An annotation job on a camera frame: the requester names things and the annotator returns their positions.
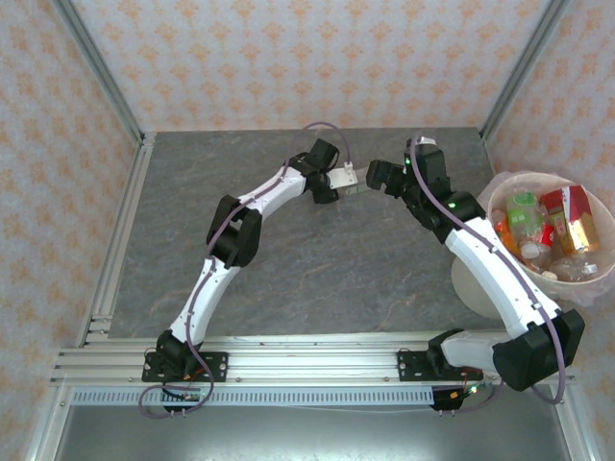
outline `wall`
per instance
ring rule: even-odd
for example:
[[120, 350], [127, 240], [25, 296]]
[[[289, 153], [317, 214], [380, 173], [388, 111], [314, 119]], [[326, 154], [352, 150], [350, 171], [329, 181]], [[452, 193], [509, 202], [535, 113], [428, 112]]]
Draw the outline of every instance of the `wall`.
[[0, 446], [23, 459], [135, 151], [49, 0], [0, 3]]
[[[489, 142], [496, 170], [555, 172], [582, 182], [615, 213], [615, 3], [573, 0]], [[615, 297], [582, 309], [575, 365], [615, 452]]]
[[145, 131], [476, 126], [547, 0], [76, 0]]

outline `gray metal floor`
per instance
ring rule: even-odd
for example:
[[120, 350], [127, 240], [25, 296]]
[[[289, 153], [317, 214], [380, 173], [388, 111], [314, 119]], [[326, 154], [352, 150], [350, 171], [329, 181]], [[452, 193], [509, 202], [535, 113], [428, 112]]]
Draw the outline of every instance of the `gray metal floor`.
[[57, 459], [570, 459], [554, 408], [531, 392], [506, 389], [484, 409], [454, 418], [439, 418], [420, 407], [394, 414], [374, 413], [390, 412], [391, 407], [355, 410], [360, 411], [208, 407], [185, 419], [153, 421], [134, 407], [73, 407]]
[[[218, 201], [269, 179], [295, 131], [159, 133], [126, 254], [112, 337], [156, 337], [184, 306], [205, 256]], [[413, 129], [346, 130], [355, 167], [403, 160]], [[424, 129], [446, 155], [457, 190], [491, 179], [473, 128]], [[330, 130], [304, 134], [343, 146]], [[234, 279], [209, 335], [318, 334], [500, 328], [456, 296], [453, 256], [403, 202], [373, 190], [318, 206], [309, 194], [264, 224], [258, 255]]]

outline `marble tabletop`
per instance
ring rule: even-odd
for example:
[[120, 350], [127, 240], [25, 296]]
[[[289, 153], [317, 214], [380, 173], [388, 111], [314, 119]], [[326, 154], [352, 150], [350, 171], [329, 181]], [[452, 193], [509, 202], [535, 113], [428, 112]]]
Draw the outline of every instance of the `marble tabletop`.
[[[111, 337], [157, 337], [185, 304], [203, 265], [221, 197], [268, 180], [296, 131], [159, 133], [126, 252]], [[345, 130], [355, 168], [403, 160], [415, 129]], [[456, 190], [477, 194], [492, 177], [474, 128], [422, 129], [444, 150]], [[340, 148], [331, 130], [303, 133]], [[456, 296], [453, 255], [401, 200], [363, 184], [316, 205], [305, 194], [263, 224], [258, 254], [217, 306], [208, 335], [320, 334], [501, 328]]]

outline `metal bracket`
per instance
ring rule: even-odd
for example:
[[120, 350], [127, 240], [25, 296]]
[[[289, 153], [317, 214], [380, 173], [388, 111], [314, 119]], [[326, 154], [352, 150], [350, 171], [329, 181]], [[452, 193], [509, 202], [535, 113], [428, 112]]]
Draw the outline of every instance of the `metal bracket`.
[[436, 372], [428, 358], [428, 351], [397, 352], [397, 371], [402, 382], [482, 380], [482, 372], [466, 368], [446, 366]]
[[[199, 355], [208, 364], [213, 375], [213, 381], [226, 382], [229, 354], [227, 352], [199, 352]], [[177, 376], [157, 352], [147, 352], [141, 380], [143, 382], [169, 382], [190, 380], [190, 377]], [[201, 373], [192, 381], [208, 382], [209, 376], [207, 373]]]

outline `plastic bag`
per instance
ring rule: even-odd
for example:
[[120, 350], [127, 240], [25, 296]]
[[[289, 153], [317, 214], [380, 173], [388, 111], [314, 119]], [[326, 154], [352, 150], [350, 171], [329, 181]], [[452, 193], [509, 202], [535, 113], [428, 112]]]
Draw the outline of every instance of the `plastic bag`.
[[[510, 195], [530, 191], [540, 196], [574, 183], [553, 174], [528, 171], [502, 172], [485, 187], [477, 200], [491, 219], [491, 212], [494, 209], [505, 209], [505, 199]], [[599, 267], [598, 274], [591, 280], [571, 283], [547, 279], [520, 264], [529, 278], [547, 296], [570, 300], [582, 306], [592, 305], [596, 298], [615, 286], [615, 219], [596, 196], [588, 190], [586, 192], [601, 244], [601, 248], [593, 253]]]

